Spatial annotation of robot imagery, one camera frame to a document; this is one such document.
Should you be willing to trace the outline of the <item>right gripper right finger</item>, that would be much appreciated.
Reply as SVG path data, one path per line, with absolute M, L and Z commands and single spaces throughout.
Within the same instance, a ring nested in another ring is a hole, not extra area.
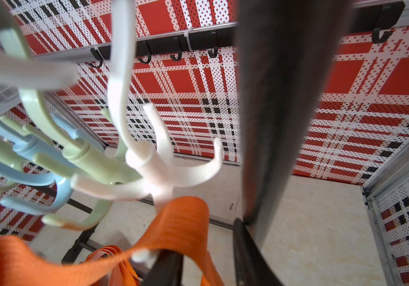
M 233 224 L 233 249 L 238 286 L 282 286 L 240 218 Z

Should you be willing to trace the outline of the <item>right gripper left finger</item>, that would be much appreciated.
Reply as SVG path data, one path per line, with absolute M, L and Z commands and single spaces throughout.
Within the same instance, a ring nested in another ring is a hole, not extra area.
M 150 272 L 142 280 L 142 286 L 181 286 L 184 256 L 170 250 L 162 250 Z

